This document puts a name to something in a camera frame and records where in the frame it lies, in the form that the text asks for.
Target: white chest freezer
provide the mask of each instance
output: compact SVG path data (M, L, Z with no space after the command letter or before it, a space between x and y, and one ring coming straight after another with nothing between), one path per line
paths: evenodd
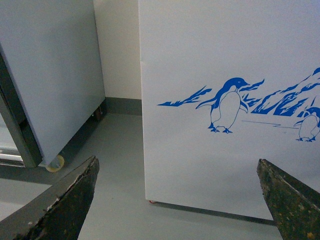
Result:
M93 1L2 0L0 52L20 165L48 165L105 99Z
M148 200L272 219L259 159L320 191L319 10L139 0Z

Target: blue penguin graphic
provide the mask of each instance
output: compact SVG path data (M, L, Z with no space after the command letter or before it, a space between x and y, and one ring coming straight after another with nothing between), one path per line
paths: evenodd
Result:
M305 111L310 115L298 121L294 127L300 125L298 141L312 142L320 132L320 108L313 106Z
M229 130L234 124L239 110L248 113L248 106L242 101L238 89L249 84L240 77L234 77L225 82L214 98L200 103L195 109L210 105L211 132L220 132L217 128L224 128L223 133L232 133Z

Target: epoxy floor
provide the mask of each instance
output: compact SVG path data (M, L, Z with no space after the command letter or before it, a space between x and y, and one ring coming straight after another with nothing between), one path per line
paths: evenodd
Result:
M81 161L100 163L79 240L281 240L275 226L151 204L145 199L142 117L108 114L89 122L63 149L63 169L0 168L0 178L53 184Z

